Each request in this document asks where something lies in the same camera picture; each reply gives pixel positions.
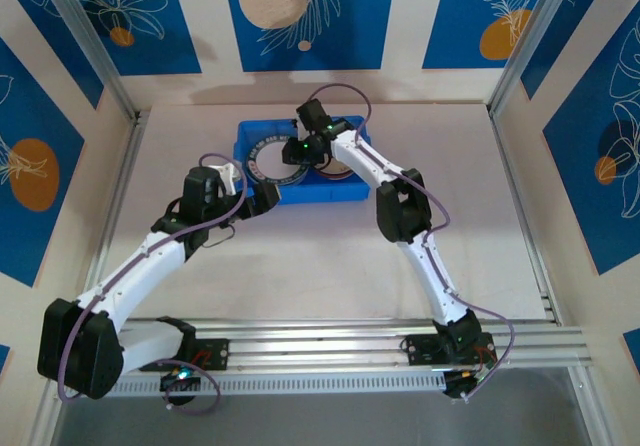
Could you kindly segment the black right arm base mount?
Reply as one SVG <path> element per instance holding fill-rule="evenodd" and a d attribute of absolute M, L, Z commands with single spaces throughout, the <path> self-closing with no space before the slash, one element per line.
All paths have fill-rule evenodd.
<path fill-rule="evenodd" d="M 497 363 L 496 352 L 489 347 L 493 338 L 489 333 L 481 333 L 471 346 L 457 351 L 453 344 L 437 334 L 408 335 L 400 343 L 400 349 L 407 354 L 409 364 L 487 366 Z"/>

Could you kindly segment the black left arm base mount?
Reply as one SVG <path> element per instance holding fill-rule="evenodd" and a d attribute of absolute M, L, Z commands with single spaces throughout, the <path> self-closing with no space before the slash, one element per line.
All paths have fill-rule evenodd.
<path fill-rule="evenodd" d="M 142 343 L 137 353 L 137 370 L 143 372 L 168 372 L 176 368 L 166 360 L 178 360 L 194 364 L 205 371 L 224 371 L 229 359 L 228 339 L 192 339 L 183 345 L 181 339 L 149 340 Z"/>

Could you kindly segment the cream floral plate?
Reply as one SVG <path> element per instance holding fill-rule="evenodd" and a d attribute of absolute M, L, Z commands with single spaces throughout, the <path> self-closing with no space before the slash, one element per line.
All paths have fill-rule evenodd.
<path fill-rule="evenodd" d="M 314 166 L 313 169 L 319 176 L 332 181 L 343 180 L 353 174 L 348 166 L 335 159 L 331 159 L 324 165 Z"/>

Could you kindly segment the aluminium side rail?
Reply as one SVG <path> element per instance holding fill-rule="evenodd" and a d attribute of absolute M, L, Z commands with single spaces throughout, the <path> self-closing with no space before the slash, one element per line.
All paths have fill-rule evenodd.
<path fill-rule="evenodd" d="M 536 244 L 534 231 L 527 214 L 524 190 L 519 181 L 516 163 L 509 152 L 506 137 L 503 132 L 503 128 L 499 123 L 499 120 L 492 112 L 490 107 L 487 107 L 487 111 L 492 130 L 494 132 L 496 144 L 501 156 L 507 181 L 511 190 L 514 207 L 516 209 L 516 214 L 518 217 L 520 229 L 524 238 L 525 247 L 527 250 L 529 261 L 531 263 L 536 284 L 541 298 L 549 303 L 548 309 L 550 310 L 551 319 L 548 319 L 548 322 L 552 322 L 556 326 L 564 326 L 565 321 L 563 318 L 562 309 L 558 305 L 557 298 L 553 290 L 553 285 L 549 276 L 548 268 L 546 267 L 542 252 Z"/>
<path fill-rule="evenodd" d="M 135 166 L 140 145 L 149 122 L 150 112 L 138 113 L 136 122 L 129 136 L 122 164 L 120 166 L 112 198 L 107 211 L 105 228 L 100 241 L 96 265 L 94 267 L 94 285 L 100 287 L 108 261 L 108 255 L 114 238 L 116 226 L 126 195 L 126 191 Z"/>

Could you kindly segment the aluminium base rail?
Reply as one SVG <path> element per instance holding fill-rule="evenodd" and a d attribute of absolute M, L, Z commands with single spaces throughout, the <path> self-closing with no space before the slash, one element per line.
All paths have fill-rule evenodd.
<path fill-rule="evenodd" d="M 157 319 L 127 321 L 126 331 L 142 331 Z M 236 373 L 324 370 L 382 370 L 416 367 L 433 371 L 481 371 L 487 366 L 415 365 L 400 349 L 408 335 L 437 334 L 427 320 L 182 320 L 198 339 L 228 339 L 224 371 Z M 508 328 L 495 321 L 483 326 L 502 367 L 589 365 L 592 356 L 580 328 L 552 322 L 518 322 Z"/>

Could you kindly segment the blue plastic bin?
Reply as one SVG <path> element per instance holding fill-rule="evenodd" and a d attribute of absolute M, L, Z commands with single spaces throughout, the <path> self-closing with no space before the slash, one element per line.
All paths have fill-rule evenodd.
<path fill-rule="evenodd" d="M 252 146 L 271 135 L 295 138 L 298 132 L 299 128 L 292 119 L 246 120 L 239 123 L 233 158 L 243 166 L 249 189 L 259 183 L 251 179 L 245 167 L 246 156 Z M 313 168 L 309 168 L 299 183 L 278 187 L 282 205 L 363 201 L 370 193 L 370 187 L 354 173 L 346 179 L 332 181 L 319 176 Z"/>

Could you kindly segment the green-rimmed lettered white plate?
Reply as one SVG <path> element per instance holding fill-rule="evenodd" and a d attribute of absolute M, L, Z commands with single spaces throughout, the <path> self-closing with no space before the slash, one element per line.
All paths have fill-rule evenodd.
<path fill-rule="evenodd" d="M 290 136 L 271 135 L 261 139 L 249 150 L 245 167 L 254 182 L 265 182 L 277 186 L 294 185 L 302 181 L 308 166 L 286 164 L 282 151 Z"/>

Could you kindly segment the aluminium frame post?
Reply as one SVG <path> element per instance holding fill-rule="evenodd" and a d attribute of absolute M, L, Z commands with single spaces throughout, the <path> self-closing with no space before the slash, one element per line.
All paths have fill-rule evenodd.
<path fill-rule="evenodd" d="M 487 111 L 491 119 L 495 119 L 506 106 L 562 1 L 538 0 L 513 54 L 507 61 L 497 86 L 487 102 Z"/>
<path fill-rule="evenodd" d="M 79 0 L 51 0 L 92 69 L 111 93 L 123 114 L 137 124 L 139 109 L 126 91 L 121 76 Z"/>

